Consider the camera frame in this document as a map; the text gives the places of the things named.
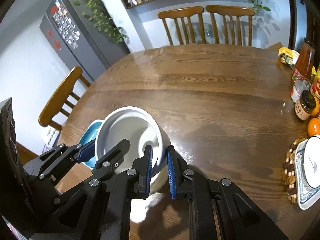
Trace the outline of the blue square plate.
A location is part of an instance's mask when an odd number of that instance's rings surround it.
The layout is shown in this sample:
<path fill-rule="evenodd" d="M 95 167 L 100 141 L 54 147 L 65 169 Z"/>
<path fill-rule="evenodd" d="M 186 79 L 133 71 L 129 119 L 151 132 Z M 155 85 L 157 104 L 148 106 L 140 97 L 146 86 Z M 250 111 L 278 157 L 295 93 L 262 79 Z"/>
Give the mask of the blue square plate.
<path fill-rule="evenodd" d="M 79 141 L 79 144 L 85 148 L 80 151 L 77 162 L 84 163 L 90 169 L 95 167 L 95 139 L 102 123 L 103 121 L 100 119 L 93 121 Z"/>

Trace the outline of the medium white bowl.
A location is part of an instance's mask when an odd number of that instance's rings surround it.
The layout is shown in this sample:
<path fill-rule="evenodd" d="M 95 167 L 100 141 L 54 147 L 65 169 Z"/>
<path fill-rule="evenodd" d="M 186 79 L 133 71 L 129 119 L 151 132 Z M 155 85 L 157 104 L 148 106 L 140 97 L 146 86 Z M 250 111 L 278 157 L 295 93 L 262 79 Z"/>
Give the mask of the medium white bowl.
<path fill-rule="evenodd" d="M 171 144 L 164 129 L 145 110 L 133 106 L 121 107 L 110 113 L 98 130 L 95 139 L 96 159 L 100 159 L 123 139 L 130 142 L 130 149 L 116 172 L 131 168 L 133 161 L 144 155 L 145 146 L 151 145 L 151 180 L 156 180 L 165 167 L 165 149 Z"/>

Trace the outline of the large white bowl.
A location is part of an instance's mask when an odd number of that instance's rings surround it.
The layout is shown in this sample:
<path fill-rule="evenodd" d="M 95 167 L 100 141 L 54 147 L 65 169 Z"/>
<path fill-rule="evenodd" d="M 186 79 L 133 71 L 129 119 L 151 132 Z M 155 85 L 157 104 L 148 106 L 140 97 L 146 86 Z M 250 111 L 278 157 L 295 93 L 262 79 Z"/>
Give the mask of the large white bowl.
<path fill-rule="evenodd" d="M 167 148 L 171 145 L 170 139 L 163 128 L 156 129 L 157 144 L 152 147 L 152 176 L 150 195 L 159 191 L 168 180 Z"/>

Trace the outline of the white power strip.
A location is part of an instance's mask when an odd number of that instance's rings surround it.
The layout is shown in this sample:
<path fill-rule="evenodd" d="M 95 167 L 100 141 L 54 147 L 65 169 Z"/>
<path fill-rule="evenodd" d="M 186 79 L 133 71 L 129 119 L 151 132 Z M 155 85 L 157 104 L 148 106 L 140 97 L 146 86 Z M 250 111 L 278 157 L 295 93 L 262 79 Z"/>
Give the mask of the white power strip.
<path fill-rule="evenodd" d="M 52 127 L 48 127 L 47 137 L 46 137 L 46 145 L 53 147 L 54 142 L 56 141 L 58 135 L 59 135 L 58 130 L 56 130 L 55 128 L 52 128 Z"/>

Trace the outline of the wooden chair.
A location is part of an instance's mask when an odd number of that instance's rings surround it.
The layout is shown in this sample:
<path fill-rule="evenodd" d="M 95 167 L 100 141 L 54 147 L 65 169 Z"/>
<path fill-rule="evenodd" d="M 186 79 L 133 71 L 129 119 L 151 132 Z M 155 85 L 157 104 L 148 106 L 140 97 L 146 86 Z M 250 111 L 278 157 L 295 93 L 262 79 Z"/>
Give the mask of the wooden chair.
<path fill-rule="evenodd" d="M 171 19 L 174 22 L 178 41 L 180 45 L 196 43 L 195 31 L 191 18 L 197 16 L 199 20 L 200 28 L 200 44 L 206 44 L 206 37 L 204 34 L 204 22 L 203 22 L 204 8 L 201 6 L 186 7 L 174 10 L 166 10 L 158 13 L 158 18 L 162 20 L 165 32 L 167 34 L 169 44 L 174 45 L 172 36 L 167 24 L 167 19 Z"/>
<path fill-rule="evenodd" d="M 228 5 L 207 5 L 205 7 L 206 12 L 210 14 L 210 19 L 213 26 L 213 35 L 216 44 L 220 43 L 219 32 L 217 27 L 217 20 L 215 15 L 219 15 L 222 18 L 223 34 L 225 38 L 225 44 L 229 44 L 229 38 L 231 38 L 232 45 L 243 46 L 243 36 L 241 28 L 241 17 L 248 18 L 248 46 L 252 46 L 253 40 L 253 16 L 254 11 L 251 8 L 235 7 Z"/>
<path fill-rule="evenodd" d="M 59 84 L 39 115 L 38 122 L 42 127 L 50 126 L 61 132 L 62 125 L 55 122 L 53 118 L 59 113 L 67 118 L 70 116 L 70 113 L 66 111 L 63 106 L 67 105 L 71 109 L 75 107 L 75 105 L 68 100 L 70 96 L 76 101 L 80 100 L 80 96 L 73 92 L 77 81 L 83 83 L 87 88 L 91 85 L 82 73 L 81 67 L 76 66 L 72 68 L 69 74 Z"/>

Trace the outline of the patterned dish on trivet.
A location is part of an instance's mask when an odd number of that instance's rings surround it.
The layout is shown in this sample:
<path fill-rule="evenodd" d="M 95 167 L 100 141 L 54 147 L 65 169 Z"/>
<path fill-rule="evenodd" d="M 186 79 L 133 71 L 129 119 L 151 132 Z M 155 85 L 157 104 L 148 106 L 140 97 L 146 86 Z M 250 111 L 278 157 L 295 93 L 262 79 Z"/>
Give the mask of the patterned dish on trivet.
<path fill-rule="evenodd" d="M 307 210 L 319 200 L 319 135 L 299 143 L 294 165 L 298 206 Z"/>

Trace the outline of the grey refrigerator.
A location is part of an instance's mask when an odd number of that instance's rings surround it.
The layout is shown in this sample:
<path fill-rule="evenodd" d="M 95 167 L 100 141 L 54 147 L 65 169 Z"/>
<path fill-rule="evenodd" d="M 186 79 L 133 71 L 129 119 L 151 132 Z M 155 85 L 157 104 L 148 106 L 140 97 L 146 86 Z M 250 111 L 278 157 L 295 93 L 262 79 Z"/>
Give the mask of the grey refrigerator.
<path fill-rule="evenodd" d="M 69 69 L 81 67 L 83 76 L 93 82 L 130 51 L 112 34 L 99 31 L 82 12 L 90 10 L 81 0 L 52 0 L 40 29 L 63 63 Z"/>

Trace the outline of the orange fruit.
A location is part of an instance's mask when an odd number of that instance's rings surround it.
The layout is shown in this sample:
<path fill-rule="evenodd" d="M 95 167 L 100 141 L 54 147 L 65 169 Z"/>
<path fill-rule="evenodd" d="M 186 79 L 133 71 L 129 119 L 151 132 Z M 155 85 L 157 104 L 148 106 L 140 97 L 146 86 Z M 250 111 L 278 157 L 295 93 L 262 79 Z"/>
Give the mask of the orange fruit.
<path fill-rule="evenodd" d="M 307 126 L 307 133 L 309 137 L 320 135 L 320 120 L 318 118 L 312 118 Z"/>

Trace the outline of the dark sauce jar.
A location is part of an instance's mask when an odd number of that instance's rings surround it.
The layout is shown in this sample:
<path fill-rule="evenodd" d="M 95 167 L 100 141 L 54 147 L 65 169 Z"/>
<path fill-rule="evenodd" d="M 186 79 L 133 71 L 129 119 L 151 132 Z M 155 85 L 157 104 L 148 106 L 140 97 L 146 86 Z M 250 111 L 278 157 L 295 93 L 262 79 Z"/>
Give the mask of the dark sauce jar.
<path fill-rule="evenodd" d="M 309 90 L 303 90 L 299 100 L 295 104 L 295 115 L 305 121 L 309 118 L 313 110 L 316 108 L 316 100 Z"/>

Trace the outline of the hanging green vine plant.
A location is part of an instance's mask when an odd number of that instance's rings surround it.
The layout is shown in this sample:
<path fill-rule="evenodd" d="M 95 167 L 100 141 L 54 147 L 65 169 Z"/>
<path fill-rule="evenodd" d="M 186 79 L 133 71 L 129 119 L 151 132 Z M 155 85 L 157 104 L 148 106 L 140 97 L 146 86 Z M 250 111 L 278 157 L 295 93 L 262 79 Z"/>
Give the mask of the hanging green vine plant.
<path fill-rule="evenodd" d="M 72 5 L 81 10 L 80 15 L 89 20 L 93 27 L 115 43 L 125 42 L 127 36 L 121 27 L 117 27 L 102 0 L 70 0 Z"/>

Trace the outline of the back left wooden chair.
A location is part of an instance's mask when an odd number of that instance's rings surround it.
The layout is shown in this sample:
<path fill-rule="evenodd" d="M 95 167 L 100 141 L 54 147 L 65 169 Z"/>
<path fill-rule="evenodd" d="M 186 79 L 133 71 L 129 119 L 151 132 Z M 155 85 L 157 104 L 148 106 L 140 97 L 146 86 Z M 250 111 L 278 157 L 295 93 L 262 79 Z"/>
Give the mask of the back left wooden chair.
<path fill-rule="evenodd" d="M 201 6 L 186 7 L 174 10 L 166 10 L 158 13 L 158 18 L 162 20 L 165 32 L 167 34 L 169 44 L 174 45 L 172 36 L 167 24 L 167 19 L 171 19 L 174 22 L 178 41 L 180 45 L 196 43 L 195 31 L 191 18 L 197 16 L 199 20 L 200 28 L 200 44 L 206 44 L 206 37 L 204 34 L 204 22 L 203 22 L 204 8 Z"/>

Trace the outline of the red sauce bottle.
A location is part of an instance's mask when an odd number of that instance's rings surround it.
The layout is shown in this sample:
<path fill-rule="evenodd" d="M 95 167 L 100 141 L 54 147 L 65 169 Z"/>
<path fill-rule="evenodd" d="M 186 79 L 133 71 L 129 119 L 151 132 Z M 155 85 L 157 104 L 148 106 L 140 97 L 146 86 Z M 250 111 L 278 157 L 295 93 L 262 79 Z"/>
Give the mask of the red sauce bottle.
<path fill-rule="evenodd" d="M 303 47 L 292 71 L 290 79 L 291 86 L 294 86 L 297 80 L 302 81 L 305 85 L 309 83 L 315 58 L 315 50 L 316 46 L 305 37 Z"/>

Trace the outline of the cardboard box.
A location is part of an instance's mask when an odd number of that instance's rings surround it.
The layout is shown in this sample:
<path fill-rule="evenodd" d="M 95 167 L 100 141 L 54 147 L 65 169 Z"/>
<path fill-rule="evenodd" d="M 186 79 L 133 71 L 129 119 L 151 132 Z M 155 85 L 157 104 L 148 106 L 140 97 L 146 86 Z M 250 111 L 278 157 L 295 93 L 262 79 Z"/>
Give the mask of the cardboard box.
<path fill-rule="evenodd" d="M 279 50 L 280 48 L 282 48 L 282 47 L 283 47 L 282 43 L 281 43 L 281 42 L 277 42 L 277 43 L 275 43 L 275 44 L 267 47 L 266 50 L 278 52 L 278 50 Z"/>

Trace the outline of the yellow snack bag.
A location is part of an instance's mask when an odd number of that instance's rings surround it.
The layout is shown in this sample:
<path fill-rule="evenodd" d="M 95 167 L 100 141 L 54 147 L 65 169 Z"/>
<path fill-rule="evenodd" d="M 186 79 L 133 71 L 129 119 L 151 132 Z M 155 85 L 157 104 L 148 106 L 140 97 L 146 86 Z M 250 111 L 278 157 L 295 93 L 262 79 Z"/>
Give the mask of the yellow snack bag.
<path fill-rule="evenodd" d="M 293 69 L 298 60 L 299 52 L 287 47 L 281 47 L 278 50 L 278 56 L 282 64 Z"/>

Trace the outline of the back right wooden chair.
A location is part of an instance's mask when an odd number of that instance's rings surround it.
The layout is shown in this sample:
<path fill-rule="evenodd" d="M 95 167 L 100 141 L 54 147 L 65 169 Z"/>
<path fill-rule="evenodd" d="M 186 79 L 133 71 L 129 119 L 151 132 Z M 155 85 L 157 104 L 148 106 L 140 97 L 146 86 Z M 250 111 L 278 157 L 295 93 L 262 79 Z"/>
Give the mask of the back right wooden chair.
<path fill-rule="evenodd" d="M 219 15 L 222 18 L 223 34 L 225 38 L 225 44 L 229 44 L 229 38 L 231 38 L 232 45 L 243 46 L 243 36 L 241 28 L 241 17 L 248 18 L 248 46 L 252 46 L 253 40 L 253 16 L 254 11 L 251 8 L 235 7 L 228 5 L 207 5 L 205 7 L 206 12 L 210 14 L 210 19 L 213 26 L 213 35 L 216 44 L 220 43 L 219 32 L 217 27 L 217 20 L 215 15 Z"/>

